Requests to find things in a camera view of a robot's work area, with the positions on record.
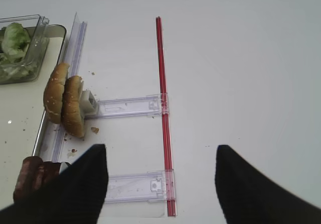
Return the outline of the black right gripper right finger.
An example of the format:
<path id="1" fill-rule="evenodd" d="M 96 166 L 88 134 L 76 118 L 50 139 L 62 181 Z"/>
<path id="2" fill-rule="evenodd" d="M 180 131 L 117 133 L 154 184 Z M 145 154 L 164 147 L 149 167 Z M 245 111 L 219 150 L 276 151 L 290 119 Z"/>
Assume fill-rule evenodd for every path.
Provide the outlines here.
<path id="1" fill-rule="evenodd" d="M 320 223 L 320 208 L 270 180 L 228 145 L 217 148 L 215 187 L 227 223 Z"/>

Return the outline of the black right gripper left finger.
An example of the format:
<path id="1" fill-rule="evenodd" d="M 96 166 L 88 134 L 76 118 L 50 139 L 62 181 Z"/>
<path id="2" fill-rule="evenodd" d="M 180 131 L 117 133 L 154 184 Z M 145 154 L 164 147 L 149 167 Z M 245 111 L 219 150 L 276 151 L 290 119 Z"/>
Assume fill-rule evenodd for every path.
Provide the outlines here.
<path id="1" fill-rule="evenodd" d="M 106 148 L 95 144 L 51 182 L 1 210 L 1 223 L 97 223 L 107 185 Z"/>

